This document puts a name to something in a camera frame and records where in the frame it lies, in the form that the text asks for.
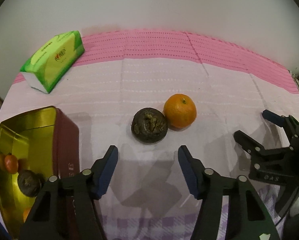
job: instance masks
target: bolt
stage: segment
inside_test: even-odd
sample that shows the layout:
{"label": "bolt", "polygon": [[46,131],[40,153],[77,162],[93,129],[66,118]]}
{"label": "bolt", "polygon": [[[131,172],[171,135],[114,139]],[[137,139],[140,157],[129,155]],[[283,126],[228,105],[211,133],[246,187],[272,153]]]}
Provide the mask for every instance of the bolt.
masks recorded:
{"label": "bolt", "polygon": [[91,174],[91,170],[90,169],[85,169],[82,171],[82,174],[87,176],[87,175],[90,175]]}
{"label": "bolt", "polygon": [[207,175],[212,175],[214,173],[214,171],[210,168],[205,169],[204,171]]}
{"label": "bolt", "polygon": [[247,178],[243,175],[239,176],[238,179],[241,181],[241,182],[246,182],[247,181]]}
{"label": "bolt", "polygon": [[55,182],[57,180],[57,176],[53,175],[53,176],[50,176],[50,178],[48,179],[50,182]]}

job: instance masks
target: silver screw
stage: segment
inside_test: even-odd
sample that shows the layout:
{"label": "silver screw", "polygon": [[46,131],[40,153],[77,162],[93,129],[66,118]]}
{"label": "silver screw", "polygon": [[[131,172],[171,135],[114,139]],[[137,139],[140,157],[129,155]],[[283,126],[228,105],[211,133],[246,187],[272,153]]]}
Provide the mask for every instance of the silver screw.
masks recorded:
{"label": "silver screw", "polygon": [[212,175],[214,173],[214,171],[210,168],[205,169],[204,171],[207,175]]}
{"label": "silver screw", "polygon": [[90,169],[85,169],[82,171],[82,174],[87,176],[87,175],[90,175],[91,174],[91,170]]}
{"label": "silver screw", "polygon": [[57,180],[57,176],[53,175],[53,176],[50,176],[50,178],[48,179],[50,182],[55,182]]}
{"label": "silver screw", "polygon": [[238,179],[241,181],[241,182],[246,182],[247,181],[247,178],[243,175],[239,176]]}
{"label": "silver screw", "polygon": [[254,168],[255,168],[256,170],[259,170],[259,169],[260,169],[260,165],[259,165],[258,163],[255,163],[255,164],[254,164]]}

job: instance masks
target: orange fruit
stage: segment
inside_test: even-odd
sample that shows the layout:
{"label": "orange fruit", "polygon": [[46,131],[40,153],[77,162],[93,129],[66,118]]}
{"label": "orange fruit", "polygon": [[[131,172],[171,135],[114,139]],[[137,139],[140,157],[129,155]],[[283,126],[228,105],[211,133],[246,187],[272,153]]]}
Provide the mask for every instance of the orange fruit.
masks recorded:
{"label": "orange fruit", "polygon": [[4,164],[5,164],[6,170],[10,174],[16,174],[17,173],[17,171],[18,171],[18,160],[17,160],[15,155],[12,155],[12,154],[6,155],[6,157],[4,159]]}
{"label": "orange fruit", "polygon": [[166,101],[164,115],[172,126],[184,128],[196,119],[196,106],[189,96],[175,94]]}
{"label": "orange fruit", "polygon": [[23,220],[24,220],[24,223],[28,217],[28,214],[30,212],[31,208],[25,208],[24,212],[23,212]]}

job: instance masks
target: black cable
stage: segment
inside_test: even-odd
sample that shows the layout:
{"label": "black cable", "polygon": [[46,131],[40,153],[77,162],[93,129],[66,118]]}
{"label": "black cable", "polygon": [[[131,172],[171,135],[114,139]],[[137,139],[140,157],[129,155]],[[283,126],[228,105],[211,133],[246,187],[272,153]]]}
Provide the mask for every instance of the black cable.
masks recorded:
{"label": "black cable", "polygon": [[282,222],[282,220],[284,219],[284,217],[287,215],[287,213],[289,212],[289,210],[291,209],[291,206],[294,204],[295,200],[299,197],[299,189],[297,190],[297,193],[295,194],[295,196],[293,197],[293,200],[291,201],[288,209],[286,209],[285,213],[283,214],[283,216],[280,218],[280,220],[275,224],[275,227],[277,227],[279,225],[280,222]]}

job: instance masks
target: dark round vegetable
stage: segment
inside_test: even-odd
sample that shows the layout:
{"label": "dark round vegetable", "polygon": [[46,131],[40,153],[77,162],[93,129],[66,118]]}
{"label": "dark round vegetable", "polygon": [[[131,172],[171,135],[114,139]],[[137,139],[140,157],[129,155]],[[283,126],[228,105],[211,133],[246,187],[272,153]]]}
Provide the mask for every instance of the dark round vegetable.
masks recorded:
{"label": "dark round vegetable", "polygon": [[20,191],[27,197],[35,197],[42,188],[42,182],[38,175],[29,170],[22,170],[17,177]]}
{"label": "dark round vegetable", "polygon": [[143,108],[135,115],[131,124],[131,132],[146,143],[155,143],[163,139],[167,133],[167,119],[154,108]]}

